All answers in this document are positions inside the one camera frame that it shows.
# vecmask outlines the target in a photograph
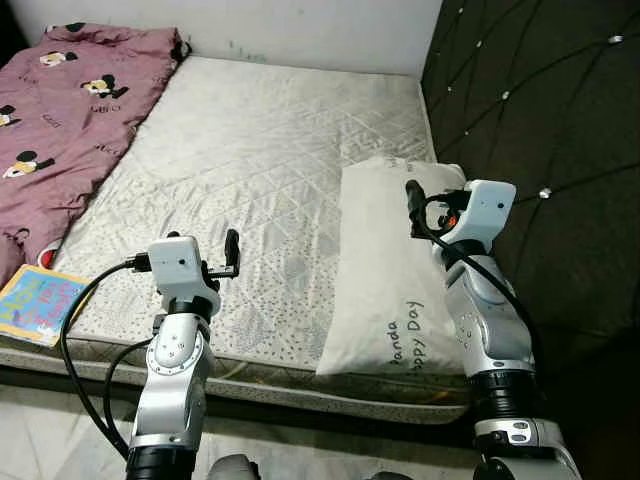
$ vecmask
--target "pillow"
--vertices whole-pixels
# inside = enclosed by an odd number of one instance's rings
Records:
[[[342,172],[335,310],[318,375],[463,372],[444,269],[431,242],[410,237],[410,179],[427,196],[465,183],[457,165],[398,158],[374,157]]]

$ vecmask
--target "floor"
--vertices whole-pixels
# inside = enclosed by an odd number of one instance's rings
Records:
[[[114,402],[116,418],[135,407]],[[119,422],[128,438],[131,423]],[[71,394],[0,386],[0,480],[124,478],[124,462]],[[194,479],[218,458],[245,453],[264,480],[365,480],[394,471],[414,480],[470,480],[473,451],[207,418]]]

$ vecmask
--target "book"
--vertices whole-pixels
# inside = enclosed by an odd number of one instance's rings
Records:
[[[64,317],[88,283],[84,278],[22,265],[0,291],[0,334],[54,347]]]

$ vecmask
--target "bed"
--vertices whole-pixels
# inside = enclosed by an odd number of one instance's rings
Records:
[[[240,233],[241,275],[223,282],[212,323],[210,394],[407,423],[466,410],[460,376],[318,377],[339,254],[342,167],[375,154],[435,160],[417,82],[191,56],[74,223],[54,268],[93,277],[171,230],[197,238],[208,263]],[[121,345],[150,335],[150,275],[122,274],[70,332],[85,378],[102,379]],[[56,351],[2,338],[0,361],[64,373]],[[134,355],[116,381],[142,384]]]

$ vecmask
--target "pink blanket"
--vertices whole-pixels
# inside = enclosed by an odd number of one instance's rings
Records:
[[[177,66],[175,28],[55,27],[0,70],[0,287],[49,266]]]

